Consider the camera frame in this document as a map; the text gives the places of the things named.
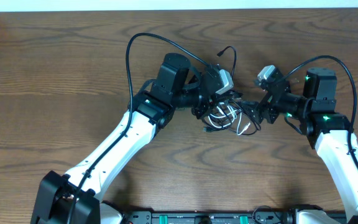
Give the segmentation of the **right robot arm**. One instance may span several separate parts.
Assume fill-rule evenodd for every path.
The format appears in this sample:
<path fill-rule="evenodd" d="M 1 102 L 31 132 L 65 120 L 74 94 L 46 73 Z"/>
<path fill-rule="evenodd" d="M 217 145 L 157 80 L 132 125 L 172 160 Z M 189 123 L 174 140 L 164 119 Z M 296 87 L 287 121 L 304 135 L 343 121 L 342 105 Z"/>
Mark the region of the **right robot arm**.
<path fill-rule="evenodd" d="M 302 95 L 291 93 L 289 82 L 273 65 L 259 72 L 255 84 L 267 94 L 261 102 L 248 104 L 252 114 L 259 122 L 270 124 L 281 114 L 300 122 L 295 130 L 307 137 L 328 168 L 344 205 L 346 222 L 358 223 L 358 143 L 351 122 L 335 111 L 335 72 L 308 69 Z"/>

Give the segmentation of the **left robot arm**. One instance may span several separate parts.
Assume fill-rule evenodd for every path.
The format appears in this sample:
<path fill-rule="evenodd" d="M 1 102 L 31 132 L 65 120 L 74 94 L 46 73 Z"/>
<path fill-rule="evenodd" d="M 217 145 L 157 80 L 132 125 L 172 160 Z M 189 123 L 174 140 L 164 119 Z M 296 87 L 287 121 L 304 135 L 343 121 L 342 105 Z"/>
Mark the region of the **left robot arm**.
<path fill-rule="evenodd" d="M 64 175 L 50 171 L 42 179 L 31 223 L 122 222 L 122 213 L 103 203 L 103 197 L 124 166 L 177 108 L 191 108 L 201 119 L 232 87 L 231 74 L 219 66 L 208 65 L 200 73 L 184 55 L 166 54 L 157 77 L 144 83 L 115 130 Z"/>

